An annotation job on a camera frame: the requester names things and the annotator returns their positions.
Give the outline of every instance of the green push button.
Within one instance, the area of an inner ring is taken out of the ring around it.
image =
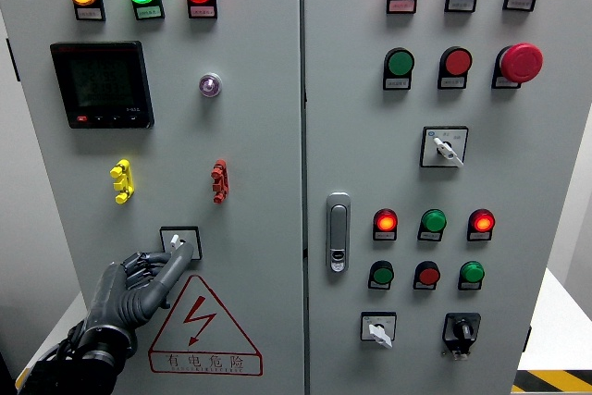
[[[373,278],[376,283],[384,285],[389,284],[395,278],[395,274],[388,268],[379,268],[374,272]]]
[[[485,276],[481,263],[471,261],[461,268],[461,277],[467,282],[479,282]]]
[[[446,227],[446,217],[441,210],[428,210],[422,216],[422,224],[432,233],[437,233]]]
[[[413,68],[413,57],[407,51],[397,51],[388,60],[388,69],[396,76],[403,76]]]

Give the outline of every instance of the yellow black hazard stripe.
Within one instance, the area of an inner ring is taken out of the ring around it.
[[[592,394],[592,370],[519,370],[512,393],[528,392]]]

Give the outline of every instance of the lightning bolt symbol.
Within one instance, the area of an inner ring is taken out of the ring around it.
[[[207,325],[210,324],[212,322],[212,320],[214,319],[214,317],[216,316],[216,314],[210,314],[210,315],[193,317],[195,315],[195,312],[197,312],[199,310],[199,308],[202,306],[204,301],[205,301],[205,297],[200,296],[197,299],[197,301],[195,302],[195,304],[193,305],[193,307],[191,308],[191,310],[189,311],[189,313],[187,314],[187,316],[185,316],[185,321],[183,321],[183,324],[187,324],[187,323],[192,323],[194,321],[199,321],[201,319],[207,319],[207,321],[205,321],[205,324],[203,324],[202,328],[200,328],[200,331],[197,332],[197,334],[194,337],[191,337],[189,339],[188,347],[195,344],[197,341],[199,341],[197,339],[197,337],[200,336],[200,334],[204,331],[204,329],[207,327]]]

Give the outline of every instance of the warning triangle sign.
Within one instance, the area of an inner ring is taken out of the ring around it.
[[[214,291],[187,279],[148,351],[155,373],[261,376],[263,357]]]

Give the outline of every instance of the white switch handle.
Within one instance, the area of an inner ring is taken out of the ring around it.
[[[390,341],[389,335],[385,333],[385,329],[381,326],[368,326],[370,328],[370,335],[372,338],[383,347],[392,349],[392,342]]]
[[[464,166],[463,161],[459,158],[456,152],[452,150],[452,147],[450,147],[447,143],[443,142],[440,138],[434,138],[434,143],[436,144],[439,153],[442,154],[449,161],[452,161],[455,166]]]

